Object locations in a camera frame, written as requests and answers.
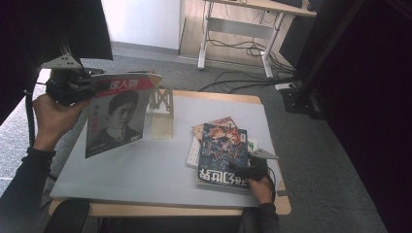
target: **person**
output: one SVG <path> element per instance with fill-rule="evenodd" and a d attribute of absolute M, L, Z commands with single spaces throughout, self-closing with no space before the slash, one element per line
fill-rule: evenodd
<path fill-rule="evenodd" d="M 46 178 L 51 171 L 54 147 L 73 128 L 89 100 L 70 107 L 54 102 L 48 94 L 33 102 L 38 133 L 33 147 L 27 149 L 15 177 L 0 198 L 0 232 L 31 232 L 39 213 Z M 259 220 L 264 233 L 277 232 L 278 218 L 272 203 L 270 182 L 248 180 L 259 206 Z"/>
<path fill-rule="evenodd" d="M 259 222 L 263 233 L 279 232 L 279 219 L 272 199 L 272 185 L 267 177 L 260 181 L 248 179 L 249 189 L 259 202 Z"/>
<path fill-rule="evenodd" d="M 113 97 L 106 115 L 107 127 L 99 132 L 88 147 L 90 155 L 140 139 L 141 135 L 128 126 L 138 101 L 139 94 L 133 90 L 124 91 Z"/>

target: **white desk leg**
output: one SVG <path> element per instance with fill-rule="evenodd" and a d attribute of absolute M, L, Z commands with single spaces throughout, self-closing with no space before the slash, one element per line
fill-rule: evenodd
<path fill-rule="evenodd" d="M 206 2 L 206 4 L 207 4 L 206 5 L 206 17 L 203 19 L 203 22 L 204 22 L 203 40 L 202 40 L 202 44 L 200 44 L 199 60 L 197 62 L 198 70 L 205 69 L 206 43 L 207 43 L 207 36 L 209 34 L 209 18 L 210 18 L 210 14 L 212 13 L 211 2 Z"/>
<path fill-rule="evenodd" d="M 266 72 L 266 77 L 269 79 L 273 79 L 272 69 L 270 68 L 269 55 L 272 52 L 272 48 L 273 48 L 273 45 L 275 44 L 275 40 L 276 40 L 276 37 L 278 36 L 278 32 L 281 28 L 281 24 L 282 24 L 284 16 L 285 16 L 284 13 L 279 14 L 279 17 L 275 23 L 275 28 L 273 30 L 273 33 L 270 36 L 269 42 L 267 43 L 266 51 L 260 52 L 264 71 Z"/>

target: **white wall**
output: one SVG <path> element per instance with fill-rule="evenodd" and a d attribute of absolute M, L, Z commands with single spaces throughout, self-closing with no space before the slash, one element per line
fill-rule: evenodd
<path fill-rule="evenodd" d="M 185 0 L 102 0 L 102 5 L 111 41 L 179 49 Z"/>

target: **black cable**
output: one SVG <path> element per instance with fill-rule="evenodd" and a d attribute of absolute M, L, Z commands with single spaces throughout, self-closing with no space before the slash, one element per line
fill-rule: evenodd
<path fill-rule="evenodd" d="M 252 78 L 252 79 L 255 79 L 255 80 L 262 80 L 261 77 L 251 76 L 251 75 L 248 75 L 248 74 L 246 74 L 246 73 L 244 73 L 244 72 L 241 72 L 241 71 L 227 71 L 227 72 L 223 72 L 223 73 L 221 73 L 220 75 L 218 75 L 218 76 L 215 78 L 215 80 L 213 81 L 213 83 L 216 83 L 216 82 L 218 81 L 218 79 L 219 79 L 220 77 L 222 77 L 223 75 L 225 75 L 225 74 L 242 74 L 242 75 L 245 75 L 245 76 L 247 76 L 247 77 L 249 77 L 249 78 Z M 271 79 L 268 79 L 268 78 L 263 78 L 263 79 L 266 79 L 268 82 L 271 82 L 271 81 L 272 81 Z M 227 88 L 232 88 L 232 87 L 229 86 L 227 83 L 224 83 L 224 85 L 225 85 Z"/>
<path fill-rule="evenodd" d="M 239 82 L 242 82 L 242 83 L 256 83 L 257 81 L 220 81 L 220 82 L 210 83 L 208 85 L 205 85 L 202 88 L 200 88 L 198 91 L 202 91 L 202 90 L 206 89 L 207 87 L 209 87 L 211 85 L 215 85 L 215 84 L 219 84 L 219 83 L 235 83 L 235 82 L 237 82 L 237 83 L 239 83 Z"/>

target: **black sleeve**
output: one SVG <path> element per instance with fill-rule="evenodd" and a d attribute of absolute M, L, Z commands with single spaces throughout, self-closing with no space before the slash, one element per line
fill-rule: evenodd
<path fill-rule="evenodd" d="M 278 233 L 279 218 L 273 203 L 261 204 L 259 207 L 259 221 L 263 233 Z"/>
<path fill-rule="evenodd" d="M 15 177 L 0 198 L 0 232 L 29 232 L 40 211 L 53 152 L 29 148 Z"/>

